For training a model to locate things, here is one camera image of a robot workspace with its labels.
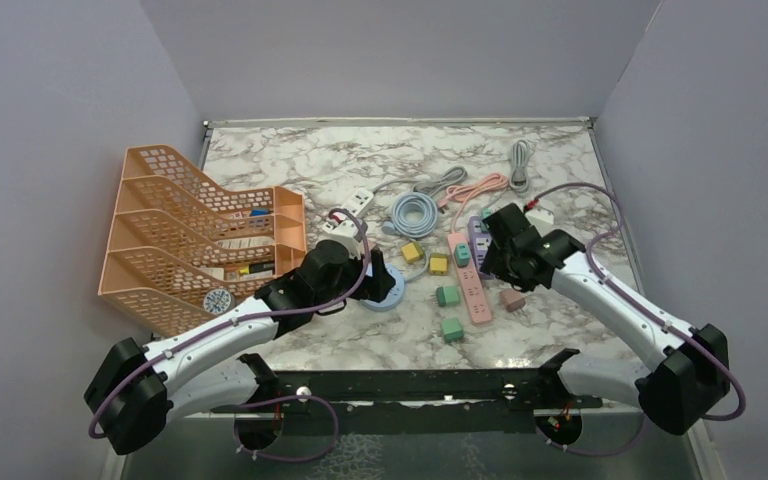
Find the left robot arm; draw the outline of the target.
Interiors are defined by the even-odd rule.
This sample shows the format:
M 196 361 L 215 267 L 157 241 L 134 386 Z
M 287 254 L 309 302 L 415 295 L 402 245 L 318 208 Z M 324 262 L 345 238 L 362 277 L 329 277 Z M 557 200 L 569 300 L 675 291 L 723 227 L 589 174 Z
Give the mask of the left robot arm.
M 89 437 L 125 455 L 180 417 L 233 402 L 254 411 L 269 406 L 273 382 L 238 356 L 315 316 L 340 312 L 348 300 L 384 300 L 396 280 L 380 249 L 365 236 L 360 246 L 361 253 L 351 254 L 337 241 L 322 240 L 298 267 L 200 326 L 146 344 L 133 338 L 115 343 L 83 395 L 92 413 Z

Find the green charger adapter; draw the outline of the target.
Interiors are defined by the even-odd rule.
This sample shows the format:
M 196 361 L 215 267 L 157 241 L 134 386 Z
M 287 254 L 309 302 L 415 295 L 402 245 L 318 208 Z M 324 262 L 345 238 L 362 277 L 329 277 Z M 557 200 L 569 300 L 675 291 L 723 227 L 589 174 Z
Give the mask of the green charger adapter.
M 458 318 L 444 318 L 440 322 L 440 330 L 445 343 L 461 341 L 465 336 L 463 326 Z

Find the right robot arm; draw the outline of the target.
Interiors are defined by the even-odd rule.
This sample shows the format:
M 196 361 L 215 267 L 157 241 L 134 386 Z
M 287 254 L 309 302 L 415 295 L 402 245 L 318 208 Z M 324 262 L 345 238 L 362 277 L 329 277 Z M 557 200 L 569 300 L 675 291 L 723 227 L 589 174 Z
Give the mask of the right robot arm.
M 561 229 L 540 233 L 527 217 L 538 203 L 510 203 L 483 219 L 491 244 L 481 272 L 520 292 L 544 287 L 566 297 L 639 359 L 608 362 L 571 352 L 538 378 L 539 398 L 552 407 L 574 396 L 618 401 L 673 435 L 700 420 L 741 417 L 748 399 L 730 370 L 726 335 L 679 319 L 613 275 L 593 252 L 605 233 L 588 243 Z

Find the pink charger adapter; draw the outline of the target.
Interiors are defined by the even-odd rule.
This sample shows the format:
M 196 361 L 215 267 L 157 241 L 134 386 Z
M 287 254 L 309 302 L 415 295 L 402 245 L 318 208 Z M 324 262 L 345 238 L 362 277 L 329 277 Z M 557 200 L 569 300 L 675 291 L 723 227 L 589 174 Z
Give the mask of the pink charger adapter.
M 505 289 L 499 293 L 499 302 L 507 312 L 515 312 L 524 307 L 526 300 L 523 293 L 515 289 Z

